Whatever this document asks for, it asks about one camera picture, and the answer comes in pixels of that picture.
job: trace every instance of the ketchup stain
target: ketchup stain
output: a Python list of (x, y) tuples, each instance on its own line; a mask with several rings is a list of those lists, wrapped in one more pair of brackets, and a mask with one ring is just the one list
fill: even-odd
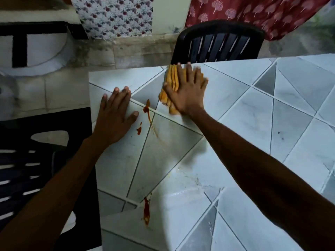
[(142, 131), (142, 127), (139, 127), (136, 129), (137, 130), (137, 134), (140, 135), (141, 134), (141, 131)]
[(151, 120), (150, 120), (150, 112), (149, 112), (149, 106), (150, 106), (150, 101), (147, 100), (147, 104), (146, 104), (145, 107), (143, 108), (143, 112), (148, 113), (149, 122), (151, 123)]
[(143, 213), (143, 219), (146, 225), (149, 225), (149, 220), (150, 220), (150, 200), (148, 201), (148, 199), (145, 197), (144, 198), (144, 213)]

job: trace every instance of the forearm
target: forearm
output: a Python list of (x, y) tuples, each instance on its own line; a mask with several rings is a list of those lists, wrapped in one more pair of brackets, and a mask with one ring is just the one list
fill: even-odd
[(76, 155), (0, 233), (3, 250), (52, 250), (101, 149), (85, 139)]
[(333, 204), (205, 110), (195, 109), (191, 118), (237, 184), (267, 218), (286, 230), (305, 250), (320, 247), (317, 240), (332, 238), (325, 232), (332, 232), (335, 227)]

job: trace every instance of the table surface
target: table surface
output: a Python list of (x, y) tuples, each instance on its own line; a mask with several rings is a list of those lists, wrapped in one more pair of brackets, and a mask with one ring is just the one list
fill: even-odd
[[(335, 203), (334, 63), (335, 54), (322, 54), (196, 65), (209, 78), (209, 115)], [(197, 126), (169, 115), (158, 101), (165, 72), (89, 74), (93, 127), (103, 93), (116, 86), (132, 91), (127, 115), (140, 112), (96, 164), (103, 244), (116, 250), (301, 250), (241, 191)], [(142, 111), (148, 99), (152, 127)], [(149, 226), (145, 197), (151, 199)]]

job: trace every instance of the right hand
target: right hand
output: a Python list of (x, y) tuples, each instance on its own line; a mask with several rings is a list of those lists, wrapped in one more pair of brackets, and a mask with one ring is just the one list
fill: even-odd
[(177, 64), (179, 89), (175, 92), (172, 87), (166, 82), (163, 88), (170, 97), (174, 106), (181, 114), (191, 116), (197, 109), (204, 109), (203, 98), (208, 78), (201, 81), (201, 70), (196, 68), (195, 76), (193, 75), (192, 66), (190, 63), (186, 64), (187, 80), (183, 76), (183, 69), (180, 63)]

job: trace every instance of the left hand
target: left hand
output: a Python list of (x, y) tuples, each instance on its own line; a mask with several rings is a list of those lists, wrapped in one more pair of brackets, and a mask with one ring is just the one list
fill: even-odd
[(131, 91), (127, 86), (122, 92), (119, 91), (116, 87), (108, 100), (106, 94), (101, 99), (98, 118), (91, 137), (96, 143), (95, 146), (102, 150), (123, 138), (139, 115), (139, 112), (135, 111), (125, 120)]

